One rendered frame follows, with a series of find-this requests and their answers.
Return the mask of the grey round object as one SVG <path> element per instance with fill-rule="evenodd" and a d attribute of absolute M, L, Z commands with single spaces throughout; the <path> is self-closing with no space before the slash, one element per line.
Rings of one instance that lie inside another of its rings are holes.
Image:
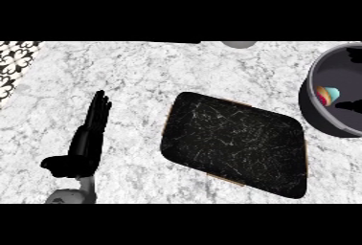
<path fill-rule="evenodd" d="M 246 49 L 255 44 L 257 41 L 221 41 L 221 43 L 235 49 Z"/>

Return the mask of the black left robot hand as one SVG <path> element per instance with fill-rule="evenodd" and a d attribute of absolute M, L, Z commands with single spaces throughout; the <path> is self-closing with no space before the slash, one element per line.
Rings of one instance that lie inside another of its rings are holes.
<path fill-rule="evenodd" d="M 105 91 L 100 90 L 94 93 L 84 123 L 76 129 L 68 154 L 47 157 L 41 162 L 41 168 L 48 170 L 53 177 L 82 178 L 93 175 L 100 162 L 103 133 L 110 108 L 112 102 Z"/>

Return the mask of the orange and teal cupcake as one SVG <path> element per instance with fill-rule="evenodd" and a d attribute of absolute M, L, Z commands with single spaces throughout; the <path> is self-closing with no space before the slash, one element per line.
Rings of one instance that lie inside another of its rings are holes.
<path fill-rule="evenodd" d="M 316 97 L 323 106 L 329 106 L 339 97 L 339 90 L 335 87 L 316 87 Z"/>

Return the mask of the dark grey pot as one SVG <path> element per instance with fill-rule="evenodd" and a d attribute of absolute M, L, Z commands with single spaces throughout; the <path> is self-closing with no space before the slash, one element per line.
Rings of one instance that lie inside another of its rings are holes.
<path fill-rule="evenodd" d="M 320 132 L 341 138 L 362 138 L 362 114 L 335 107 L 341 95 L 329 106 L 323 106 L 316 97 L 316 87 L 335 87 L 341 93 L 345 48 L 356 46 L 362 46 L 362 42 L 339 45 L 322 53 L 313 62 L 298 93 L 305 121 Z"/>

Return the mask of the black scratched tray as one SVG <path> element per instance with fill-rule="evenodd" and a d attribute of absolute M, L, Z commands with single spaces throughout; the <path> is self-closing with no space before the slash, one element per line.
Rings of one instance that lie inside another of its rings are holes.
<path fill-rule="evenodd" d="M 271 194 L 298 199 L 307 192 L 304 131 L 279 113 L 183 92 L 159 150 L 171 162 Z"/>

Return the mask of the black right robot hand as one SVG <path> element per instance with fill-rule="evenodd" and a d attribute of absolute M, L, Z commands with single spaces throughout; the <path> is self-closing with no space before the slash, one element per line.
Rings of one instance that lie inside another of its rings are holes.
<path fill-rule="evenodd" d="M 341 101 L 335 107 L 362 114 L 362 46 L 345 48 Z"/>

